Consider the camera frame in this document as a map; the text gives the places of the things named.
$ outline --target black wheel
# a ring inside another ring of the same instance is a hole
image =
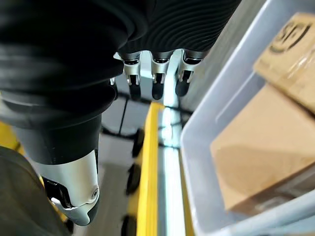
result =
[[[130,169],[128,170],[129,177],[127,181],[127,187],[126,187],[126,195],[133,194],[139,184],[140,184],[140,176],[141,176],[141,167],[137,164],[133,164]]]
[[[179,97],[183,97],[187,94],[189,89],[189,83],[187,83],[185,80],[183,81],[177,81],[176,82],[176,87],[175,87],[175,93]]]
[[[139,100],[141,98],[140,85],[129,85],[130,96],[133,100]]]
[[[132,157],[136,158],[139,155],[139,152],[143,146],[144,142],[144,130],[138,129],[134,135],[133,147],[132,147]]]
[[[163,97],[164,84],[152,83],[152,97],[159,100]]]
[[[117,84],[114,83],[113,85],[110,85],[114,90],[115,90],[115,93],[116,93],[116,96],[115,96],[115,100],[118,98],[118,89],[117,89]]]
[[[124,216],[121,236],[136,236],[136,234],[137,220],[131,215]]]

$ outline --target yellow metal frame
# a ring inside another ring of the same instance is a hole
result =
[[[144,143],[135,162],[141,166],[140,184],[130,197],[128,213],[137,219],[137,236],[158,235],[158,113],[151,103],[144,126]]]

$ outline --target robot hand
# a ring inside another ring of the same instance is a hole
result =
[[[125,67],[139,98],[140,52],[149,50],[160,99],[170,57],[184,49],[176,93],[185,95],[240,1],[1,0],[0,120],[14,127],[49,199],[76,224],[96,214],[98,135],[114,78]]]

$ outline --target brown cardboard box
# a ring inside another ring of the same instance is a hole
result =
[[[259,57],[254,70],[315,113],[315,15],[298,13]]]
[[[315,188],[315,120],[266,85],[211,144],[225,208],[254,215]]]

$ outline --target printed logo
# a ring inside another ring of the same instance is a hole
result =
[[[272,42],[269,50],[273,53],[284,53],[293,48],[309,31],[312,24],[289,22]]]

